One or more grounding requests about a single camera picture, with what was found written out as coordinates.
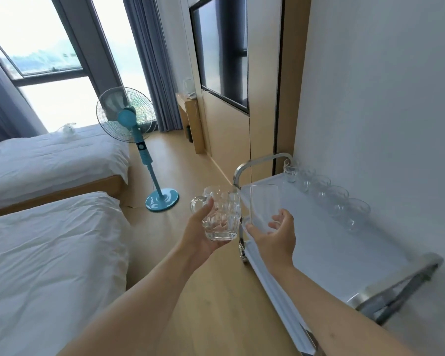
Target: glass cup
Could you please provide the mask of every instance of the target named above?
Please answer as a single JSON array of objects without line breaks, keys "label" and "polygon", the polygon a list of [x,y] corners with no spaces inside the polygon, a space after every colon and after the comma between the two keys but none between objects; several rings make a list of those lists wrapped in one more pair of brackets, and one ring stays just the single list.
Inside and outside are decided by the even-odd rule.
[{"label": "glass cup", "polygon": [[312,167],[302,167],[298,173],[300,191],[307,193],[310,188],[310,182],[313,176],[316,174],[316,170]]},{"label": "glass cup", "polygon": [[341,214],[342,207],[349,198],[349,192],[341,186],[329,186],[326,189],[326,196],[323,197],[323,207],[332,217]]},{"label": "glass cup", "polygon": [[298,174],[297,163],[287,158],[283,163],[283,172],[285,173],[287,182],[295,182]]},{"label": "glass cup", "polygon": [[252,185],[249,203],[250,222],[265,233],[274,231],[268,226],[268,223],[275,222],[272,216],[279,214],[279,187],[277,185]]},{"label": "glass cup", "polygon": [[237,237],[241,220],[241,197],[239,189],[231,185],[209,186],[202,196],[191,200],[194,213],[214,199],[213,209],[202,221],[206,237],[210,240],[232,240]]},{"label": "glass cup", "polygon": [[331,186],[331,180],[327,176],[315,175],[309,182],[309,195],[319,201],[326,196],[326,190]]},{"label": "glass cup", "polygon": [[368,221],[371,207],[357,198],[348,198],[341,208],[342,223],[351,232],[361,230]]}]

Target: curtain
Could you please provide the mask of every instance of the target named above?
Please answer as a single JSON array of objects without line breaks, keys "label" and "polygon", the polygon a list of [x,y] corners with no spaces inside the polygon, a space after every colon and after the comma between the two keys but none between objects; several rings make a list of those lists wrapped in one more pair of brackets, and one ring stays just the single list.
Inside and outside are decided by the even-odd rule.
[{"label": "curtain", "polygon": [[0,66],[0,141],[44,133],[46,128]]},{"label": "curtain", "polygon": [[156,0],[123,0],[160,131],[180,130],[176,86]]}]

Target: wooden bed frame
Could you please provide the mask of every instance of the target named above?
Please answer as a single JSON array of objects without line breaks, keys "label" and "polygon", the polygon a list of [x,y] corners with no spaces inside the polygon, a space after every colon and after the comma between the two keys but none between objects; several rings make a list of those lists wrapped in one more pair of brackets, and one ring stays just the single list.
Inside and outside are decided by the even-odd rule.
[{"label": "wooden bed frame", "polygon": [[90,192],[104,191],[109,196],[120,200],[122,192],[125,189],[125,182],[120,175],[113,175],[108,178],[89,182],[84,185],[68,188],[66,190],[56,191],[48,195],[33,198],[31,200],[22,201],[0,209],[0,216],[12,214],[32,207],[40,206],[45,203],[63,200],[65,198],[78,195],[88,194]]}]

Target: electric fan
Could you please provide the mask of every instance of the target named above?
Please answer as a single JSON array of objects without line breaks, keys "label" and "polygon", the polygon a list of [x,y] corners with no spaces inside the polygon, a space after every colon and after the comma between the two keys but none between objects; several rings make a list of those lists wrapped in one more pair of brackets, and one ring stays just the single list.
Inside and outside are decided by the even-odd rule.
[{"label": "electric fan", "polygon": [[155,122],[155,110],[150,100],[136,89],[114,87],[100,96],[96,113],[100,125],[110,136],[119,141],[136,143],[156,189],[147,197],[145,206],[151,211],[163,211],[177,203],[177,191],[172,188],[160,189],[145,144],[145,135]]}]

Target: forearm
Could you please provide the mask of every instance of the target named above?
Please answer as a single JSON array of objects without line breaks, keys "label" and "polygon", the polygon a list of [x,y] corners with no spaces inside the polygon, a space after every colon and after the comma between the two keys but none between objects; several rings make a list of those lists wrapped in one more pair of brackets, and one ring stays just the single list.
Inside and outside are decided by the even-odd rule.
[{"label": "forearm", "polygon": [[294,267],[274,277],[328,356],[411,356],[391,334],[326,292]]},{"label": "forearm", "polygon": [[59,356],[133,355],[163,332],[193,273],[191,257],[173,249],[147,276],[115,300]]}]

